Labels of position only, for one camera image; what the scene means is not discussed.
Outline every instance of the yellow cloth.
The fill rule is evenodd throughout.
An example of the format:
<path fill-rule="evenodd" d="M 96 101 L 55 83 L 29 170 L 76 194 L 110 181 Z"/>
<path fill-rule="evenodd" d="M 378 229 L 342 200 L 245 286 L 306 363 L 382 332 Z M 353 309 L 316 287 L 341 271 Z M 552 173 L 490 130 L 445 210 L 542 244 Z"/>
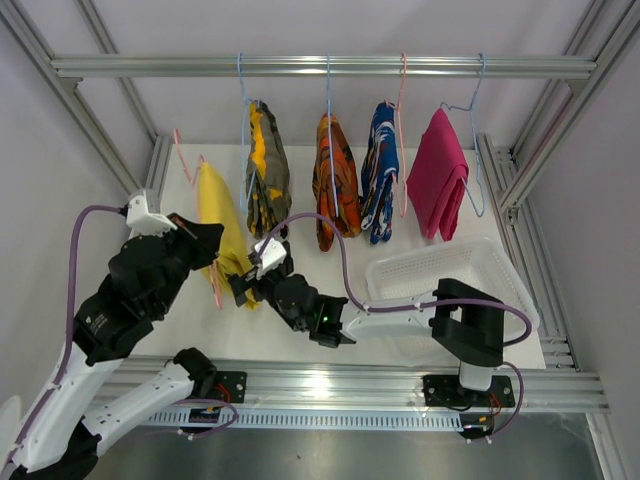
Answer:
<path fill-rule="evenodd" d="M 200 178 L 198 180 L 198 207 L 200 209 L 200 222 L 221 223 L 224 232 L 220 241 L 220 252 L 216 260 L 218 279 L 225 290 L 231 292 L 231 286 L 227 275 L 242 275 L 248 272 L 252 265 L 248 258 L 247 247 L 240 230 L 240 224 L 235 215 L 233 200 L 229 193 L 229 187 L 220 174 L 206 162 L 200 165 Z M 208 268 L 202 270 L 207 278 Z M 255 309 L 258 304 L 253 295 L 247 292 L 249 309 Z"/>

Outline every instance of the aluminum frame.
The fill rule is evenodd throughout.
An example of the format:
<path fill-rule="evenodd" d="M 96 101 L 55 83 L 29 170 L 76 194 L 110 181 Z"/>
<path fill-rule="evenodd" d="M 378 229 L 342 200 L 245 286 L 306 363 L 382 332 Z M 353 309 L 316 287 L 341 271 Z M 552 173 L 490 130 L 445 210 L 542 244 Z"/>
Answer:
<path fill-rule="evenodd" d="M 595 27 L 598 25 L 598 21 L 601 15 L 606 10 L 606 7 L 610 7 L 612 2 L 607 0 L 593 0 L 591 5 L 585 12 L 580 25 L 576 29 L 573 38 L 569 42 L 569 46 L 565 50 L 565 55 L 584 55 L 584 46 L 593 36 Z M 544 90 L 540 94 L 536 106 L 529 115 L 525 125 L 518 134 L 518 138 L 511 149 L 511 154 L 518 162 L 518 159 L 530 156 L 532 150 L 535 149 L 534 136 L 540 130 L 542 122 L 549 114 L 552 104 L 555 99 L 558 98 L 562 91 L 563 82 L 560 80 L 550 80 L 545 86 Z"/>
<path fill-rule="evenodd" d="M 75 82 L 71 85 L 65 82 L 51 66 L 51 48 L 47 45 L 42 34 L 37 30 L 18 0 L 0 1 L 0 19 L 9 28 L 9 31 L 51 87 L 52 92 L 65 106 L 122 188 L 128 194 L 138 190 L 141 187 L 140 181 L 133 175 L 121 155 L 115 150 L 104 128 L 79 99 L 79 92 L 75 89 Z"/>
<path fill-rule="evenodd" d="M 153 124 L 128 77 L 133 76 L 235 76 L 236 57 L 207 56 L 124 56 L 117 55 L 106 26 L 90 0 L 77 0 L 94 38 L 103 52 L 98 56 L 65 56 L 54 53 L 33 24 L 19 0 L 0 0 L 0 17 L 25 50 L 55 95 L 63 102 L 74 121 L 99 153 L 122 187 L 137 190 L 140 182 L 131 174 L 104 129 L 83 103 L 75 89 L 82 77 L 121 78 L 122 88 L 150 139 L 155 141 L 152 165 L 146 185 L 162 192 L 166 163 L 170 152 L 169 137 L 154 138 Z M 576 52 L 585 36 L 597 22 L 602 0 L 596 0 L 574 36 Z M 490 198 L 501 212 L 499 224 L 505 247 L 540 306 L 543 319 L 543 351 L 548 367 L 544 372 L 524 372 L 527 385 L 524 411 L 583 412 L 593 425 L 594 441 L 603 471 L 611 478 L 625 478 L 622 461 L 609 424 L 608 403 L 596 374 L 580 373 L 570 348 L 564 308 L 553 295 L 554 275 L 545 253 L 544 242 L 536 226 L 535 212 L 524 200 L 544 165 L 588 107 L 606 78 L 621 61 L 629 45 L 637 39 L 640 7 L 634 4 L 603 49 L 597 62 L 579 56 L 559 57 L 489 57 L 487 77 L 548 78 L 566 80 L 581 86 L 574 95 L 535 156 L 515 171 L 506 149 L 496 150 L 488 136 L 481 136 L 483 168 Z M 331 59 L 336 76 L 398 76 L 402 73 L 399 57 L 346 57 Z M 318 76 L 326 74 L 326 57 L 252 57 L 243 58 L 246 76 Z M 476 77 L 481 63 L 477 57 L 412 57 L 410 76 Z M 545 91 L 532 120 L 538 126 L 548 100 Z M 512 206 L 524 206 L 520 214 L 508 212 Z M 109 400 L 123 389 L 133 388 L 159 371 L 166 358 L 132 357 L 105 384 L 98 400 Z M 300 409 L 329 408 L 335 411 L 372 411 L 385 407 L 394 412 L 424 411 L 421 405 L 419 378 L 425 370 L 385 367 L 339 367 L 317 365 L 268 364 L 261 362 L 217 361 L 221 369 L 243 369 L 249 372 L 247 397 L 260 408 Z M 451 369 L 434 369 L 431 373 L 452 373 Z"/>
<path fill-rule="evenodd" d="M 534 153 L 522 161 L 516 176 L 500 196 L 498 210 L 506 212 L 522 205 L 540 178 L 545 165 L 571 133 L 593 100 L 602 91 L 613 72 L 640 38 L 640 2 L 633 2 L 596 59 L 597 67 L 584 87 L 558 114 L 555 122 L 536 145 Z"/>
<path fill-rule="evenodd" d="M 95 397 L 102 404 L 146 382 L 169 357 L 134 356 L 102 386 Z M 261 410 L 336 410 L 358 415 L 366 411 L 427 411 L 422 377 L 429 373 L 457 374 L 457 368 L 400 368 L 314 365 L 213 360 L 218 370 L 247 372 L 246 408 Z M 500 372 L 518 381 L 508 369 Z M 600 378 L 573 370 L 524 371 L 524 412 L 608 413 Z"/>
<path fill-rule="evenodd" d="M 400 56 L 331 57 L 333 76 L 399 76 Z M 66 77 L 236 77 L 235 55 L 57 55 L 51 61 Z M 596 68 L 589 57 L 487 57 L 486 77 L 586 80 Z M 477 77 L 482 61 L 474 57 L 409 57 L 407 76 Z M 242 57 L 245 77 L 326 76 L 324 55 Z"/>
<path fill-rule="evenodd" d="M 93 0 L 75 0 L 75 4 L 102 53 L 118 53 Z M 153 120 L 151 120 L 151 116 L 147 112 L 133 82 L 128 78 L 120 78 L 118 79 L 118 85 L 136 120 L 138 120 L 142 129 L 146 131 L 151 143 L 155 143 L 158 134 L 153 126 Z"/>

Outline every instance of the garment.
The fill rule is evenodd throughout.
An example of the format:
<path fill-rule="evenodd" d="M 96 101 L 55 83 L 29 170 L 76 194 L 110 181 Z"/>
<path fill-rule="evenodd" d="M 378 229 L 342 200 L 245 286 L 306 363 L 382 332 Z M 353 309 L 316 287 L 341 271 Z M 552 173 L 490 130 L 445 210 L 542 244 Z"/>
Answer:
<path fill-rule="evenodd" d="M 216 267 L 220 284 L 225 290 L 231 292 L 227 277 L 233 274 L 243 275 L 251 270 L 253 265 L 248 258 L 249 254 L 233 208 L 229 188 L 215 168 L 206 162 L 200 165 L 198 208 L 202 223 L 224 225 Z M 208 269 L 202 269 L 202 273 L 207 279 L 210 278 Z M 250 292 L 247 292 L 247 300 L 245 305 L 249 309 L 253 310 L 258 306 Z"/>
<path fill-rule="evenodd" d="M 382 102 L 369 130 L 367 155 L 362 165 L 362 229 L 371 228 L 371 243 L 391 238 L 393 177 L 398 176 L 398 153 L 393 122 L 394 108 Z"/>
<path fill-rule="evenodd" d="M 254 237 L 262 238 L 289 216 L 289 164 L 276 118 L 267 104 L 251 102 L 249 108 L 251 153 L 245 185 L 249 195 L 247 227 Z"/>
<path fill-rule="evenodd" d="M 462 147 L 443 109 L 431 118 L 422 135 L 407 188 L 420 230 L 433 238 L 440 229 L 451 240 L 458 225 L 458 211 L 464 197 L 469 166 Z"/>
<path fill-rule="evenodd" d="M 331 157 L 329 151 L 329 120 L 320 119 L 317 131 L 316 164 L 313 170 L 313 194 L 316 211 L 332 220 L 343 237 L 355 237 L 360 233 L 360 199 L 358 198 L 358 175 L 347 139 L 342 133 L 336 117 L 331 115 L 331 140 L 338 211 L 335 211 L 333 183 L 331 181 Z M 316 235 L 320 250 L 327 252 L 333 243 L 333 230 L 318 220 Z"/>

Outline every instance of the pink cloth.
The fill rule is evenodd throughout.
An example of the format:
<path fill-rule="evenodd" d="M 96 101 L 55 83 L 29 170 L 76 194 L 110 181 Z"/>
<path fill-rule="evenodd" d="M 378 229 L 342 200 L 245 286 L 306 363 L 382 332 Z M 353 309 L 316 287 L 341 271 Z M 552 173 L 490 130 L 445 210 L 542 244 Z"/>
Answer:
<path fill-rule="evenodd" d="M 451 240 L 458 226 L 458 210 L 464 197 L 469 165 L 447 114 L 439 108 L 422 135 L 407 180 L 422 235 L 433 238 L 440 229 Z"/>

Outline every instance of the cable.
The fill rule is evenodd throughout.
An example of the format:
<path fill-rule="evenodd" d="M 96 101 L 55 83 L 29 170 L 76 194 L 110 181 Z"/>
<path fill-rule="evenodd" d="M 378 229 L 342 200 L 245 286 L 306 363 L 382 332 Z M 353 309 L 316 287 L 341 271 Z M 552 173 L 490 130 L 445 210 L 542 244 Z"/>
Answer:
<path fill-rule="evenodd" d="M 491 420 L 491 428 L 494 428 L 496 426 L 496 422 L 495 422 L 495 414 L 493 411 L 493 392 L 489 394 L 489 419 Z"/>
<path fill-rule="evenodd" d="M 498 430 L 495 430 L 493 434 L 490 435 L 491 438 L 495 437 L 498 433 L 504 432 L 509 427 L 509 425 L 511 425 L 515 418 L 520 414 L 522 404 L 524 403 L 524 378 L 522 378 L 522 372 L 520 372 L 520 369 L 511 362 L 504 362 L 502 365 L 506 365 L 507 367 L 511 368 L 516 374 L 516 377 L 518 377 L 518 383 L 520 385 L 518 391 L 518 401 L 516 402 L 516 408 L 513 411 L 513 414 L 506 422 L 504 422 L 504 424 Z"/>
<path fill-rule="evenodd" d="M 238 410 L 236 409 L 236 407 L 234 407 L 231 403 L 229 402 L 223 402 L 222 400 L 211 400 L 211 399 L 200 399 L 200 398 L 188 398 L 186 400 L 180 400 L 179 402 L 174 403 L 174 405 L 184 405 L 186 403 L 204 403 L 207 405 L 213 405 L 216 407 L 223 407 L 223 408 L 228 408 L 229 410 L 231 410 L 233 412 L 233 416 L 231 417 L 231 420 L 229 420 L 226 423 L 223 423 L 222 425 L 218 425 L 215 427 L 211 427 L 209 429 L 207 429 L 205 432 L 202 433 L 185 433 L 182 431 L 182 429 L 178 430 L 178 434 L 179 435 L 187 435 L 189 440 L 193 440 L 194 438 L 203 438 L 203 437 L 208 437 L 209 435 L 212 435 L 216 432 L 219 432 L 221 430 L 224 430 L 226 428 L 229 428 L 231 425 L 233 425 L 234 423 L 236 423 L 239 419 L 240 419 L 240 414 L 238 413 Z"/>
<path fill-rule="evenodd" d="M 27 437 L 27 434 L 29 433 L 29 429 L 33 425 L 33 422 L 35 422 L 36 418 L 38 418 L 38 414 L 47 404 L 47 401 L 49 400 L 53 392 L 60 386 L 60 381 L 63 379 L 67 366 L 69 365 L 69 358 L 71 357 L 71 347 L 73 344 L 73 317 L 76 308 L 76 277 L 78 273 L 78 244 L 80 241 L 80 230 L 87 215 L 89 215 L 91 212 L 98 211 L 122 214 L 122 210 L 118 207 L 111 207 L 108 205 L 90 205 L 80 212 L 80 215 L 78 215 L 78 218 L 76 219 L 76 223 L 73 225 L 73 232 L 71 233 L 71 245 L 69 248 L 69 279 L 67 283 L 67 321 L 65 330 L 64 353 L 62 354 L 62 360 L 60 361 L 58 370 L 53 377 L 52 383 L 54 386 L 44 392 L 42 397 L 40 397 L 40 400 L 38 400 L 38 403 L 36 403 L 35 407 L 25 420 L 24 425 L 22 426 L 22 428 L 20 429 L 20 433 L 18 434 L 18 438 L 16 439 L 16 445 L 20 445 Z M 16 451 L 17 447 L 14 448 L 11 453 L 9 453 L 6 462 L 7 464 L 11 461 Z"/>
<path fill-rule="evenodd" d="M 496 396 L 495 393 L 491 392 L 489 394 L 489 405 L 491 405 L 491 408 L 493 409 L 493 404 L 495 403 L 496 407 L 498 407 L 498 411 L 495 413 L 491 413 L 492 417 L 497 417 L 498 415 L 500 415 L 500 412 L 502 412 L 502 405 L 500 404 L 500 400 L 498 400 L 498 397 Z"/>
<path fill-rule="evenodd" d="M 262 254 L 267 248 L 267 245 L 269 244 L 269 242 L 277 235 L 277 233 L 284 226 L 288 225 L 289 223 L 295 220 L 299 220 L 301 218 L 315 218 L 317 220 L 325 222 L 333 229 L 335 236 L 338 239 L 338 243 L 340 244 L 340 253 L 342 258 L 342 279 L 344 281 L 344 288 L 347 292 L 347 296 L 349 297 L 349 300 L 351 300 L 351 302 L 360 310 L 364 310 L 365 312 L 371 312 L 371 313 L 394 313 L 394 312 L 408 312 L 413 310 L 422 310 L 425 308 L 443 307 L 443 306 L 451 306 L 451 305 L 453 306 L 478 305 L 478 306 L 487 307 L 487 308 L 497 308 L 500 310 L 504 310 L 505 312 L 512 313 L 513 315 L 516 315 L 525 324 L 524 333 L 519 337 L 514 338 L 513 340 L 504 342 L 503 346 L 505 347 L 516 345 L 520 342 L 523 342 L 524 340 L 529 338 L 529 336 L 531 335 L 531 332 L 533 331 L 531 320 L 529 320 L 529 317 L 527 317 L 527 315 L 524 312 L 518 310 L 517 308 L 511 307 L 509 305 L 505 305 L 504 303 L 493 302 L 490 300 L 480 300 L 477 298 L 456 298 L 456 299 L 450 299 L 450 300 L 436 300 L 433 302 L 421 303 L 420 305 L 399 305 L 395 307 L 369 307 L 365 305 L 363 302 L 361 302 L 355 297 L 355 295 L 353 294 L 353 291 L 351 290 L 351 285 L 349 284 L 349 273 L 347 271 L 347 251 L 344 245 L 344 239 L 342 238 L 342 234 L 340 233 L 338 228 L 335 226 L 335 224 L 331 220 L 329 220 L 327 217 L 323 215 L 320 215 L 319 213 L 315 213 L 315 212 L 298 213 L 297 215 L 293 215 L 289 218 L 284 219 L 282 222 L 276 225 L 276 227 L 273 230 L 271 230 L 271 232 L 269 232 L 269 234 L 265 237 L 265 240 L 262 243 L 262 247 L 258 251 L 258 258 L 262 257 Z"/>
<path fill-rule="evenodd" d="M 218 390 L 220 393 L 222 393 L 222 396 L 224 397 L 225 402 L 231 402 L 231 394 L 229 393 L 229 390 L 225 388 L 224 385 L 222 384 L 216 385 L 214 387 L 214 390 Z"/>
<path fill-rule="evenodd" d="M 453 405 L 450 405 L 449 403 L 447 403 L 444 400 L 442 400 L 435 393 L 430 393 L 429 395 L 431 395 L 433 398 L 435 398 L 440 403 L 440 405 L 442 405 L 443 407 L 448 408 L 449 410 L 453 410 L 454 412 L 466 412 L 466 411 L 469 411 L 471 409 L 471 407 L 473 407 L 473 405 L 471 405 L 471 404 L 467 405 L 466 407 L 454 407 Z"/>

